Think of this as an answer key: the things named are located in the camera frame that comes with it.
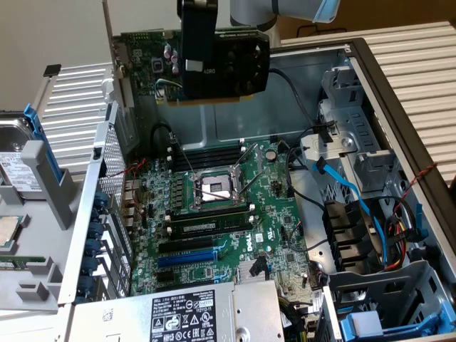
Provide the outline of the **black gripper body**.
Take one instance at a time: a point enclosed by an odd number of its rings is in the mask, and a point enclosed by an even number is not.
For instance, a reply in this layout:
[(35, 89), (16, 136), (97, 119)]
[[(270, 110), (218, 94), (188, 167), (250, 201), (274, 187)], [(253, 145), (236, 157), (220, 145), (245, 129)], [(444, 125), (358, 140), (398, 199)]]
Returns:
[(191, 10), (208, 11), (218, 14), (218, 0), (177, 0), (177, 13), (183, 14)]

